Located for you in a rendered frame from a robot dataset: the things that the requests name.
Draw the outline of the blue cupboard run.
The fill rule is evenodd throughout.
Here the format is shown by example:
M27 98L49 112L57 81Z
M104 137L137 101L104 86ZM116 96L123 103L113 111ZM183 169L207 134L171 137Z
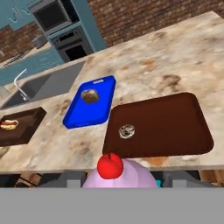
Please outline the blue cupboard run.
M63 64L64 61L54 48L43 51L26 59L21 59L7 67L0 68L0 86L13 82L23 70L27 69L24 77L38 74L47 69Z

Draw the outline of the brown wooden stool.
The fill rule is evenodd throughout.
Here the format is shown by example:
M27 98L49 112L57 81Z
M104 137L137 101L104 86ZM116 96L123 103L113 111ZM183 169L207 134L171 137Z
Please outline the brown wooden stool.
M39 185L40 180L42 179L42 175L38 173L22 173L15 187L36 187Z
M224 170L199 171L199 176L204 182L224 187Z

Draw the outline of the grey sink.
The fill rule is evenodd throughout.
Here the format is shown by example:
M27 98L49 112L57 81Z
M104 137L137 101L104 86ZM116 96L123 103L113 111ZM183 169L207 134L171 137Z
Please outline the grey sink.
M22 86L22 90L28 95L29 99L25 100L21 93L17 91L0 109L8 109L68 93L84 64L85 62L82 61L61 70L28 80Z

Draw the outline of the brown chocolate cupcake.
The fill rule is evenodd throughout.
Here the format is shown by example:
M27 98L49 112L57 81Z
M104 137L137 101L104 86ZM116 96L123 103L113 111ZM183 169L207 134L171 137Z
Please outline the brown chocolate cupcake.
M100 100L100 96L95 89L83 90L80 96L85 103L98 102Z

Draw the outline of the grey toaster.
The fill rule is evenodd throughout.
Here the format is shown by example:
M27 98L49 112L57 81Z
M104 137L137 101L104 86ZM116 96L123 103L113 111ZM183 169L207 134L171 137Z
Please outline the grey toaster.
M47 43L47 38L44 35L38 35L31 42L37 49L39 49Z

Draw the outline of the dark brown wooden board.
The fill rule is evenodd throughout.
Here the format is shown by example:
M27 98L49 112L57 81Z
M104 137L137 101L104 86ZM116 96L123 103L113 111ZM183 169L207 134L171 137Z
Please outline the dark brown wooden board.
M41 107L4 115L0 119L0 147L28 144L45 115L46 111ZM1 123L9 120L18 121L17 127L2 129Z

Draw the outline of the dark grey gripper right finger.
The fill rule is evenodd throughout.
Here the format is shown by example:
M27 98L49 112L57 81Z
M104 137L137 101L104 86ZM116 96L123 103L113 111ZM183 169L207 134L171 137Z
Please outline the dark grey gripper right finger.
M163 187L170 188L201 188L214 185L197 180L185 171L165 171L163 173Z

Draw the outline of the grey microwave oven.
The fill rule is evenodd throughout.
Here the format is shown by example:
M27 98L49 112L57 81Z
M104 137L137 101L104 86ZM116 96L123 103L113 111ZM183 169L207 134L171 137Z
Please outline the grey microwave oven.
M39 0L29 11L45 35L80 21L72 0Z

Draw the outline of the hot dog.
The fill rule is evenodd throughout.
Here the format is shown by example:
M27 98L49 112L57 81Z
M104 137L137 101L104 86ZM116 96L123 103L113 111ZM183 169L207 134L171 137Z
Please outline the hot dog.
M0 128L3 130L14 130L17 126L17 120L5 120L0 123Z

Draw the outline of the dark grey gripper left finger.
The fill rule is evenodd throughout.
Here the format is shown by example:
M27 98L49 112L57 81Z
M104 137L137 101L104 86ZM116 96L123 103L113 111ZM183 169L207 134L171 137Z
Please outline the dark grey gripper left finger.
M39 186L48 188L82 188L86 180L84 171L64 171L43 175Z

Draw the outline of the blue tray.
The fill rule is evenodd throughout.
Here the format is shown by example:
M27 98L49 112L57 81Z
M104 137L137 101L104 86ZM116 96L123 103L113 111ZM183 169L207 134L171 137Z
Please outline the blue tray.
M109 118L115 87L116 79L113 75L82 83L63 118L63 125L74 129L105 123ZM84 102L81 93L89 89L97 92L98 101Z

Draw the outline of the white and brown round cupcake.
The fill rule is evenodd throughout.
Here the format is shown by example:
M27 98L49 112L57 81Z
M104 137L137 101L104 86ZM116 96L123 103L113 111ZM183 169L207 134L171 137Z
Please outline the white and brown round cupcake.
M119 131L119 136L120 138L122 139L129 139L131 137L134 136L135 134L135 127L131 124L126 124L126 125L123 125Z

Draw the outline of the brown tray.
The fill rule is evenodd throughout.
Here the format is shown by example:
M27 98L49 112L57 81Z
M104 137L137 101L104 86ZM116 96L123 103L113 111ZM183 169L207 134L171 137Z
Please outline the brown tray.
M122 139L118 131L126 124L135 127L135 134ZM150 158L205 154L213 147L196 96L180 93L114 107L102 152L114 152L121 158Z

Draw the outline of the pink cupcake with red cherry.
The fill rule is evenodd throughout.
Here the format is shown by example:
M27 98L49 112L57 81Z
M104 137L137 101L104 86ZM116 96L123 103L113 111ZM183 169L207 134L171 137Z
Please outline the pink cupcake with red cherry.
M83 188L157 188L158 183L138 162L104 154L87 176Z

